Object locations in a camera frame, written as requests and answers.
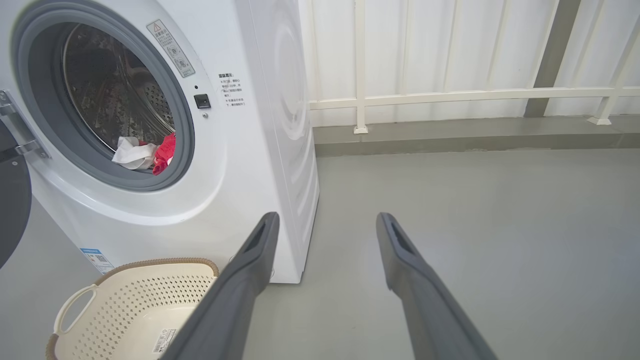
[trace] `washing machine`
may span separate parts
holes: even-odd
[[[14,0],[0,34],[2,166],[100,271],[223,268],[276,211],[271,281],[300,282],[319,185],[295,0]],[[159,174],[112,161],[173,133]]]

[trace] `beige plastic basket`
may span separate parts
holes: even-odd
[[[119,266],[62,305],[47,360],[159,359],[217,277],[216,264],[201,258]],[[89,291],[89,303],[63,330],[69,307]]]

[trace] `warning label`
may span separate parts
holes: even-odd
[[[80,249],[80,251],[84,252],[84,255],[91,261],[91,264],[93,264],[102,274],[106,274],[113,269],[113,265],[104,257],[104,255],[102,255],[100,250]]]
[[[182,75],[183,78],[196,73],[189,62],[189,59],[187,59],[187,56],[182,52],[180,45],[178,45],[162,21],[156,20],[152,22],[147,25],[147,29],[151,34],[153,34],[154,38],[158,41],[158,44],[163,47],[167,55],[169,55],[173,60],[173,64],[178,68],[178,71],[180,71],[180,75]]]

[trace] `red cloth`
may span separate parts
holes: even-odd
[[[156,158],[154,159],[154,175],[159,175],[169,166],[168,162],[175,152],[175,133],[165,136],[164,141],[156,150]]]

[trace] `stainless steel drum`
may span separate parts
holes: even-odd
[[[76,26],[63,50],[63,73],[78,114],[112,151],[119,136],[159,145],[175,131],[169,104],[153,75],[107,33]]]

